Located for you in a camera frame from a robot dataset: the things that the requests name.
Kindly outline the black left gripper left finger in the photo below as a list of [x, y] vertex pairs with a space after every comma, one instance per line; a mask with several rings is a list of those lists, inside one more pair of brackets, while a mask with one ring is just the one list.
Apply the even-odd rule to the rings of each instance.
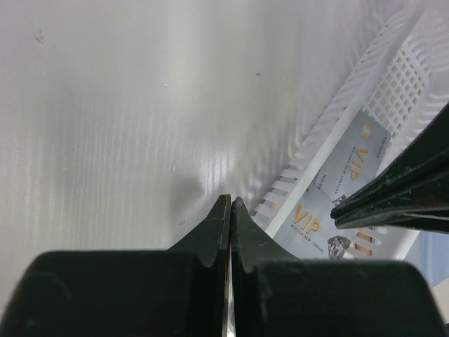
[[18, 282], [2, 336], [224, 336], [231, 199], [166, 250], [49, 251]]

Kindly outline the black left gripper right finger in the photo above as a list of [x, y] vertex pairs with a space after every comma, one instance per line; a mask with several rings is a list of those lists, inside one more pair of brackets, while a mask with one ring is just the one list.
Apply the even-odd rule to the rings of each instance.
[[447, 336], [424, 277], [393, 260], [300, 260], [253, 222], [230, 220], [237, 336]]

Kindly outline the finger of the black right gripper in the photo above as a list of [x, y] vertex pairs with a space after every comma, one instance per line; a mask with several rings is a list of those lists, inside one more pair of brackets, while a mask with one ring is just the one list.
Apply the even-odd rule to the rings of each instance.
[[386, 167], [381, 174], [344, 202], [362, 204], [385, 197], [407, 184], [448, 167], [448, 106]]
[[339, 229], [402, 227], [448, 233], [448, 153], [431, 159], [417, 175], [381, 195], [355, 195], [331, 211]]

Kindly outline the white plastic basket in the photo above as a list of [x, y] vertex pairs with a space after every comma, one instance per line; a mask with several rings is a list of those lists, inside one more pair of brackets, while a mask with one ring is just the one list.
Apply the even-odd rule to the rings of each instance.
[[367, 185], [448, 102], [448, 2], [386, 21], [252, 218], [300, 258], [404, 259], [418, 233], [339, 230], [333, 207]]

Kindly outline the tan leather card holder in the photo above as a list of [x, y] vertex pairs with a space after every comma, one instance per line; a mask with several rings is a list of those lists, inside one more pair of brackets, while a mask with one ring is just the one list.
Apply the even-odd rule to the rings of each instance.
[[448, 235], [398, 227], [363, 228], [352, 246], [364, 258], [404, 260], [432, 287], [448, 279]]

